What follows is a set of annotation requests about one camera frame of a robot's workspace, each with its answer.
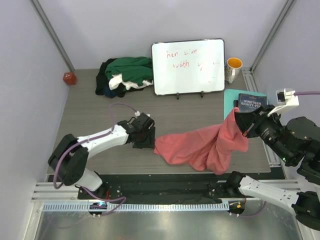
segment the whiteboard stand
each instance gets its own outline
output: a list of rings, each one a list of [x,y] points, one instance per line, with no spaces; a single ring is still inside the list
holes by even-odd
[[[151,47],[154,92],[158,96],[225,89],[223,39],[158,42]]]

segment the gray wood surface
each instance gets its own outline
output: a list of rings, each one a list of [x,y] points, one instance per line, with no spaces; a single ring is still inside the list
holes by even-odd
[[[55,146],[69,133],[75,137],[87,136],[112,126],[110,105],[125,103],[140,112],[151,114],[155,121],[156,137],[184,133],[210,125],[221,124],[224,120],[224,92],[200,94],[182,94],[175,96],[156,96],[154,88],[128,92],[124,98],[107,98],[95,94],[98,70],[78,70],[77,84],[70,87],[64,108]],[[226,83],[226,89],[246,90],[242,74],[232,84]],[[133,111],[124,106],[114,108],[116,122],[129,120]],[[99,174],[168,174],[199,173],[185,165],[169,165],[151,149],[134,149],[131,144],[116,146],[91,158],[87,168]],[[249,140],[248,152],[232,154],[228,172],[243,173],[270,172],[264,146],[259,138]]]

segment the red cloth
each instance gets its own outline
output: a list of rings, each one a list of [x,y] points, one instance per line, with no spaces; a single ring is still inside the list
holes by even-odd
[[[246,152],[248,139],[244,137],[235,120],[235,107],[222,124],[208,126],[183,134],[169,134],[155,140],[154,153],[168,164],[190,164],[198,171],[210,169],[224,174],[233,151]]]

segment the mug handle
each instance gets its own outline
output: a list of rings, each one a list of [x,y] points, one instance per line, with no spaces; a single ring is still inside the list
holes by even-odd
[[[236,75],[236,70],[234,70],[234,69],[232,69],[232,73],[231,73],[231,77],[230,77],[230,84],[232,84],[233,83],[233,81],[235,80],[234,78],[235,78],[235,75]]]

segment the book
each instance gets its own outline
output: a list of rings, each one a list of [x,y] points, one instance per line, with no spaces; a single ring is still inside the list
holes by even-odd
[[[265,105],[267,105],[266,96],[254,96],[250,94],[239,93],[238,107],[240,113],[249,113]]]

